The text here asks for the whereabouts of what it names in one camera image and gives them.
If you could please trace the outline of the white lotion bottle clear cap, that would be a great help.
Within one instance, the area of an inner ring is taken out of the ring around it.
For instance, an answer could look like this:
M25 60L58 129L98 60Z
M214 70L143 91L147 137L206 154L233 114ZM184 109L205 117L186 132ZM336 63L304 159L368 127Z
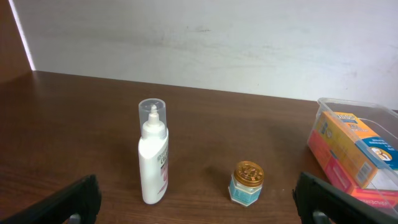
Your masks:
M142 198L155 204L164 196L169 183L169 130L166 104L157 98L139 103L141 136L138 143Z

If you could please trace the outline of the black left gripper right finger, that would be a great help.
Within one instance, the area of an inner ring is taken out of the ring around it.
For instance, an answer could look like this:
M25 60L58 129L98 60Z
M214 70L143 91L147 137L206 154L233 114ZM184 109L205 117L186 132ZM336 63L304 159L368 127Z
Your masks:
M302 223L397 223L397 217L371 207L308 172L300 173L292 196Z

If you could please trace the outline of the small jar gold lid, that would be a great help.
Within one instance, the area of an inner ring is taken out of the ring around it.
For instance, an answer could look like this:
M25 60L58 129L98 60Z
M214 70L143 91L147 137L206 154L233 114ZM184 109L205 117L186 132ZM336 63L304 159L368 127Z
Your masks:
M264 171L251 161L238 162L228 186L233 202L248 207L258 200L264 183Z

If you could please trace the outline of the yellow blue medicine box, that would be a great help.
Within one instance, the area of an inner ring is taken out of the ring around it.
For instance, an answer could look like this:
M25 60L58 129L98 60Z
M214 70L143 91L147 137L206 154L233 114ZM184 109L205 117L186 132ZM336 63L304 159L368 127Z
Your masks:
M353 113L324 111L317 131L360 188L397 190L397 150Z

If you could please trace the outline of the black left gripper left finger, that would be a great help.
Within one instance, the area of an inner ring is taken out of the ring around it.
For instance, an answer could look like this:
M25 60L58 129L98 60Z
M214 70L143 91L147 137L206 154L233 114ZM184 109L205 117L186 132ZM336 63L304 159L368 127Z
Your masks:
M79 215L81 223L94 223L101 207L101 192L94 174L86 175L1 223L63 223Z

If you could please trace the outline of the orange red medicine box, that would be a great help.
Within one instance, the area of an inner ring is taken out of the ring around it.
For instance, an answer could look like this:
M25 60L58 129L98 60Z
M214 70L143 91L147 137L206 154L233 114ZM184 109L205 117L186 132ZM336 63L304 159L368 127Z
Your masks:
M338 159L335 159L328 144L316 130L311 132L307 143L334 187L372 207L394 208L397 206L397 191L361 189Z

